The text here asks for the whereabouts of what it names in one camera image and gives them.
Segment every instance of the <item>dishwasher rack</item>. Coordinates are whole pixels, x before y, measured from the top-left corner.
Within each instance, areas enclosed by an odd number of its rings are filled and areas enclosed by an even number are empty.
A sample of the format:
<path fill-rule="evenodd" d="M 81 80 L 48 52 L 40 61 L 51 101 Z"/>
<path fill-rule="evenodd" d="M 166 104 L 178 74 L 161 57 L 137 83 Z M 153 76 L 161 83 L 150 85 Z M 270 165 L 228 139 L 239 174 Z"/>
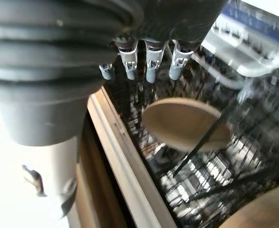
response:
<path fill-rule="evenodd" d="M 105 91 L 177 226 L 218 227 L 246 203 L 279 185 L 279 80 L 274 82 L 278 72 L 254 79 L 251 85 L 256 96 L 235 105 L 226 120 L 233 129 L 227 147 L 196 153 L 174 176 L 184 154 L 149 134 L 141 122 L 142 111 L 166 97 L 189 97 L 223 111 L 240 90 L 222 86 L 194 62 L 172 82 L 166 57 L 156 83 L 150 84 L 144 80 L 142 46 L 139 44 L 138 80 L 127 80 L 118 58 L 115 80 L 104 86 Z"/>

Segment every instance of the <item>white wall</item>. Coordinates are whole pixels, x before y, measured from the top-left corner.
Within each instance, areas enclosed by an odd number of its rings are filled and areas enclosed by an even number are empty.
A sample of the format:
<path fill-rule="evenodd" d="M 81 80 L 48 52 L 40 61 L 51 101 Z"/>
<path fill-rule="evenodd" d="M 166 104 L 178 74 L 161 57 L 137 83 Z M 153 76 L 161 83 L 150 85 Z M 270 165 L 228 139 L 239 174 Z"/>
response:
<path fill-rule="evenodd" d="M 57 221 L 48 212 L 40 213 L 39 199 L 24 184 L 18 152 L 0 115 L 0 228 L 68 228 L 67 218 Z"/>

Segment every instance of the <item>wooden plate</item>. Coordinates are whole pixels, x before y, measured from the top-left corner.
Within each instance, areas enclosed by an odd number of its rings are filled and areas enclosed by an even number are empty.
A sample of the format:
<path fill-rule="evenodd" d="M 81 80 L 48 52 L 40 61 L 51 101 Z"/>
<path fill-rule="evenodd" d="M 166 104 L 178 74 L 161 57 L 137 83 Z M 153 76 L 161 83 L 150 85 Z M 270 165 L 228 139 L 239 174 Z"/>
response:
<path fill-rule="evenodd" d="M 247 204 L 220 228 L 279 228 L 279 187 Z"/>
<path fill-rule="evenodd" d="M 189 98 L 166 98 L 148 106 L 142 114 L 145 127 L 159 141 L 180 151 L 191 151 L 221 113 L 214 107 Z M 225 123 L 214 131 L 201 152 L 224 148 L 231 139 Z"/>

